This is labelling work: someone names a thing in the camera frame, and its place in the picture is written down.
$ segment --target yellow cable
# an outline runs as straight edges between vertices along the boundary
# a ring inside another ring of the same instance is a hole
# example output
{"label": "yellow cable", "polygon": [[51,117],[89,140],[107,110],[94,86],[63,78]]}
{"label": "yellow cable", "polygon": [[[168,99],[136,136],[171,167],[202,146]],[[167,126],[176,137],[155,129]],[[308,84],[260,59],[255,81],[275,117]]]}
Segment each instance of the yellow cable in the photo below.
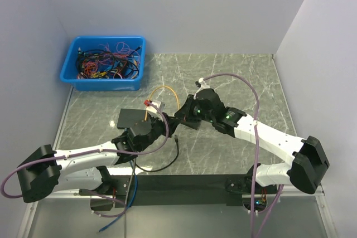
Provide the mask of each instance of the yellow cable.
{"label": "yellow cable", "polygon": [[[166,88],[166,89],[170,89],[172,91],[172,93],[174,94],[175,98],[176,98],[176,101],[177,101],[177,109],[179,110],[180,109],[180,101],[179,101],[179,97],[177,96],[176,92],[169,86],[158,86],[157,88],[155,88],[150,96],[149,96],[149,100],[151,100],[151,97],[152,95],[158,90],[158,89],[161,89],[161,88]],[[147,111],[145,113],[145,121],[147,120]]]}

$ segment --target wire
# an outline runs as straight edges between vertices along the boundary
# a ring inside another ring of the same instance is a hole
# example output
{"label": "wire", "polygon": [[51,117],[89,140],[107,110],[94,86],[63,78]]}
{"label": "wire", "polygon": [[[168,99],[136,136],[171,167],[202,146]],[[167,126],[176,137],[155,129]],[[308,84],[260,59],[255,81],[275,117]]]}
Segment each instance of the wire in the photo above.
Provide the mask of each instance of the wire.
{"label": "wire", "polygon": [[262,188],[262,200],[265,202],[267,200],[267,189]]}
{"label": "wire", "polygon": [[[137,187],[138,187],[138,177],[136,176],[135,174],[135,164],[136,164],[136,158],[134,159],[134,165],[132,164],[131,161],[129,161],[129,164],[130,166],[132,167],[132,170],[133,170],[133,173],[135,175],[135,192],[133,194],[133,197],[130,201],[130,205],[132,205],[133,201],[134,201],[134,198],[135,198],[135,195],[136,195],[136,191],[137,191]],[[126,196],[126,201],[125,201],[125,204],[127,203],[128,201],[128,196],[129,194],[127,193],[127,196]],[[127,214],[125,213],[124,214],[124,238],[127,238]]]}
{"label": "wire", "polygon": [[[246,85],[248,85],[250,87],[250,89],[252,90],[254,96],[255,96],[255,101],[256,101],[256,105],[255,105],[255,111],[254,111],[254,116],[253,119],[254,121],[257,120],[258,117],[258,112],[259,112],[259,97],[258,94],[255,90],[255,88],[243,77],[236,75],[236,74],[231,74],[228,72],[224,72],[221,74],[215,74],[215,75],[210,75],[208,77],[203,78],[204,81],[209,80],[211,78],[215,78],[218,76],[233,76],[241,81],[243,81]],[[250,191],[250,235],[252,238],[257,238],[257,236],[254,235],[254,220],[255,220],[255,213],[254,213],[254,195],[255,195],[255,177],[257,175],[257,168],[258,168],[258,158],[259,158],[259,135],[258,135],[258,128],[257,125],[254,125],[254,135],[255,135],[255,157],[254,157],[254,164],[253,164],[253,175],[252,175],[252,187],[251,187],[251,191]],[[272,208],[274,207],[275,203],[274,202],[270,205],[269,207],[269,211],[272,210]],[[267,221],[267,217],[269,217],[270,213],[266,214],[266,217],[264,218],[261,226],[260,226],[260,231],[263,228],[265,222]]]}
{"label": "wire", "polygon": [[94,214],[96,214],[96,215],[98,215],[100,217],[119,217],[119,216],[121,216],[122,214],[124,214],[127,211],[127,206],[123,201],[121,201],[119,199],[116,199],[116,198],[111,198],[111,197],[108,197],[108,196],[105,196],[105,195],[100,195],[100,194],[98,194],[98,193],[96,193],[94,191],[90,191],[90,190],[87,190],[87,191],[91,195],[95,195],[95,196],[101,197],[103,199],[114,201],[114,202],[120,203],[120,204],[122,204],[124,206],[124,210],[121,213],[117,214],[117,215],[105,215],[105,214],[99,213],[98,211],[92,211]]}
{"label": "wire", "polygon": [[[163,122],[165,124],[165,128],[166,128],[166,134],[165,134],[165,139],[164,141],[162,142],[162,144],[157,147],[155,150],[151,150],[149,152],[127,152],[126,150],[115,150],[115,149],[93,149],[93,150],[88,150],[86,152],[81,152],[81,153],[73,153],[73,154],[69,154],[68,156],[57,156],[57,157],[48,157],[48,158],[43,158],[43,159],[39,159],[39,160],[35,160],[35,161],[32,161],[32,162],[28,162],[26,164],[23,164],[19,167],[17,167],[15,170],[13,170],[10,174],[8,174],[6,176],[6,178],[2,181],[1,183],[1,186],[0,186],[0,193],[6,197],[6,198],[11,198],[11,199],[15,199],[15,198],[21,198],[22,195],[9,195],[8,193],[5,192],[5,184],[6,182],[15,174],[17,173],[18,171],[26,168],[26,167],[30,167],[34,164],[39,164],[39,163],[45,163],[45,162],[50,162],[50,161],[56,161],[56,160],[61,160],[61,159],[68,159],[68,158],[72,158],[72,157],[78,157],[78,156],[85,156],[87,154],[92,154],[92,153],[101,153],[101,152],[108,152],[108,153],[123,153],[123,154],[130,154],[130,155],[135,155],[135,156],[142,156],[142,155],[145,155],[145,154],[150,154],[150,153],[154,153],[158,150],[160,150],[164,145],[165,143],[167,142],[168,140],[168,135],[169,135],[169,129],[168,129],[168,122],[167,122],[167,119],[166,117],[164,116],[164,114],[162,113],[162,111],[159,110],[158,107],[156,107],[155,105],[153,105],[152,103],[148,103],[147,105],[153,107],[158,113],[159,115],[162,117],[163,119]],[[95,192],[92,192],[90,191],[93,195],[96,195],[96,196],[99,196],[99,197],[102,197],[102,198],[105,198],[105,199],[108,199],[110,201],[115,201],[115,202],[119,202],[119,203],[122,203],[124,204],[122,201],[120,200],[117,200],[117,199],[113,199],[113,198],[110,198],[110,197],[107,197],[107,196],[103,196],[103,195],[99,195]],[[117,217],[118,215],[114,215],[114,216],[106,216],[104,215],[103,217]]]}
{"label": "wire", "polygon": [[115,188],[113,187],[113,198],[115,198],[115,193],[116,193],[117,191],[115,190]]}
{"label": "wire", "polygon": [[272,204],[269,206],[268,209],[265,209],[265,210],[267,210],[267,214],[264,217],[262,224],[260,225],[260,228],[259,228],[259,230],[258,230],[258,232],[257,232],[257,234],[255,236],[256,238],[259,237],[260,233],[262,232],[263,227],[266,224],[266,222],[267,222],[267,220],[268,220],[268,218],[269,218],[269,216],[270,216],[270,214],[271,214],[271,212],[273,210],[274,205],[278,202],[278,199],[279,199],[281,193],[283,192],[283,189],[284,189],[284,185],[279,185],[278,192],[277,192],[277,195],[274,198],[274,201],[272,202]]}
{"label": "wire", "polygon": [[103,46],[105,50],[93,49],[82,52],[78,48],[75,63],[78,71],[77,79],[122,79],[124,77],[134,79],[139,75],[140,54],[138,50],[142,46],[132,50],[124,42],[119,42],[116,52],[110,51],[109,44],[100,46]]}
{"label": "wire", "polygon": [[[165,88],[165,89],[170,89],[172,91],[172,93],[174,94],[175,98],[176,98],[176,101],[177,101],[177,109],[179,110],[180,109],[180,101],[179,101],[179,97],[177,96],[176,92],[169,86],[158,86],[157,88],[155,88],[150,96],[149,96],[149,100],[151,100],[151,97],[152,95],[158,90],[158,89],[161,89],[161,88]],[[147,111],[145,113],[145,121],[147,120]]]}
{"label": "wire", "polygon": [[[134,189],[134,193],[133,193],[133,196],[129,202],[129,205],[127,206],[127,209],[129,209],[131,206],[132,206],[132,203],[135,199],[135,196],[136,196],[136,192],[138,190],[138,177],[137,175],[135,174],[135,164],[133,165],[132,162],[130,161],[130,166],[132,167],[133,169],[133,172],[132,172],[132,175],[130,177],[130,181],[129,181],[129,186],[128,186],[128,192],[127,192],[127,195],[126,195],[126,202],[127,202],[127,199],[128,199],[128,196],[129,196],[129,190],[130,190],[130,186],[131,186],[131,182],[132,182],[132,178],[133,178],[133,175],[135,177],[135,189]],[[105,231],[107,228],[109,228],[112,224],[116,223],[119,219],[121,218],[121,216],[118,216],[115,220],[113,220],[111,223],[105,225],[103,228],[101,228],[99,230],[99,232],[102,232],[102,231]]]}
{"label": "wire", "polygon": [[140,167],[137,163],[135,163],[135,166],[139,169],[141,169],[142,171],[145,171],[145,172],[148,172],[148,173],[154,173],[154,172],[159,172],[159,171],[163,171],[164,169],[168,168],[170,165],[172,165],[176,160],[177,158],[179,157],[179,154],[180,154],[180,148],[179,148],[179,138],[177,137],[177,135],[175,135],[175,142],[176,142],[176,148],[177,148],[177,153],[176,153],[176,156],[175,158],[166,166],[162,167],[162,168],[159,168],[159,169],[155,169],[155,170],[147,170],[147,169],[144,169],[142,167]]}

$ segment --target gray marble surface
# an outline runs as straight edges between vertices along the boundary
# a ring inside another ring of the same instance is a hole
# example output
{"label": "gray marble surface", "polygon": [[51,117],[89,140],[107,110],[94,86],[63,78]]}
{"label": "gray marble surface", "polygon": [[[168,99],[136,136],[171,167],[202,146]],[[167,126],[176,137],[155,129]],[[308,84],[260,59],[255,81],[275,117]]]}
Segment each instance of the gray marble surface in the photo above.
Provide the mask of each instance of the gray marble surface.
{"label": "gray marble surface", "polygon": [[[260,99],[258,120],[295,134],[271,55],[155,54],[146,56],[144,77],[138,91],[74,90],[58,149],[83,148],[111,140],[122,132],[116,128],[121,108],[144,109],[144,100],[160,85],[174,88],[183,104],[188,94],[196,92],[195,81],[198,78],[220,72],[243,76],[255,87]],[[243,82],[233,77],[217,77],[209,84],[226,106],[253,115],[255,98]],[[158,90],[154,99],[165,102],[164,111],[169,115],[177,110],[176,100],[167,89]],[[203,122],[198,131],[181,125],[175,134],[180,142],[180,156],[170,168],[155,174],[246,173],[253,165],[254,145],[220,134],[208,123]],[[139,156],[137,163],[157,169],[166,165],[175,153],[175,142],[170,139],[157,153]],[[259,161],[266,164],[280,162],[263,149],[260,150]]]}

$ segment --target cable bundle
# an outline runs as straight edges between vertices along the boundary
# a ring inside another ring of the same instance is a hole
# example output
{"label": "cable bundle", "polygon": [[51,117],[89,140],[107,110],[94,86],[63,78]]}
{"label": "cable bundle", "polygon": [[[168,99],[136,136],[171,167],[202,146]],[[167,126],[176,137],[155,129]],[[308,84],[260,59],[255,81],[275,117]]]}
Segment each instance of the cable bundle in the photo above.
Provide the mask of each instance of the cable bundle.
{"label": "cable bundle", "polygon": [[134,79],[139,75],[141,46],[132,50],[126,43],[119,42],[115,52],[109,45],[104,49],[81,51],[78,48],[77,79]]}

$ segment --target white enclosure wall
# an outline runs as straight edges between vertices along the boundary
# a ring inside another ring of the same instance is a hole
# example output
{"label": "white enclosure wall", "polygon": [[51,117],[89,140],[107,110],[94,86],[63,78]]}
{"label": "white enclosure wall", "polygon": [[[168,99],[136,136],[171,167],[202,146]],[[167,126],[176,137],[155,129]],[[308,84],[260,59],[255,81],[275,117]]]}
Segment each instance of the white enclosure wall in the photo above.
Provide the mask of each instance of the white enclosure wall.
{"label": "white enclosure wall", "polygon": [[51,0],[70,38],[142,35],[159,53],[275,53],[302,1]]}
{"label": "white enclosure wall", "polygon": [[305,0],[276,55],[301,136],[320,139],[322,181],[340,237],[357,237],[357,0]]}
{"label": "white enclosure wall", "polygon": [[[0,0],[0,174],[52,144],[69,87],[59,71],[69,39],[47,0]],[[17,178],[6,190],[20,194]],[[0,197],[1,237],[13,238],[26,205]]]}

